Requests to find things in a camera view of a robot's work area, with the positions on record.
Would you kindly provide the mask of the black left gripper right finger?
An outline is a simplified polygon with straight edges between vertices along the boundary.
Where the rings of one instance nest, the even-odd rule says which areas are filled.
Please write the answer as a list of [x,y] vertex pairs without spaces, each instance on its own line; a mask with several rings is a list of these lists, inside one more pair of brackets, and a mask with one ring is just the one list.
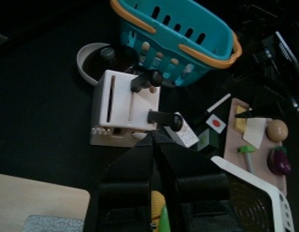
[[212,160],[153,133],[170,232],[244,232],[225,172]]

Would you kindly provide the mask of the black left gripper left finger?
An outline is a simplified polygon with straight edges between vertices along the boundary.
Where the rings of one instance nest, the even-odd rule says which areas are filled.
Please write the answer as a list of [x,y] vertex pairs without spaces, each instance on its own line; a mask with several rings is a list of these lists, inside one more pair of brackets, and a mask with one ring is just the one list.
[[153,138],[145,138],[105,168],[83,219],[83,232],[150,232]]

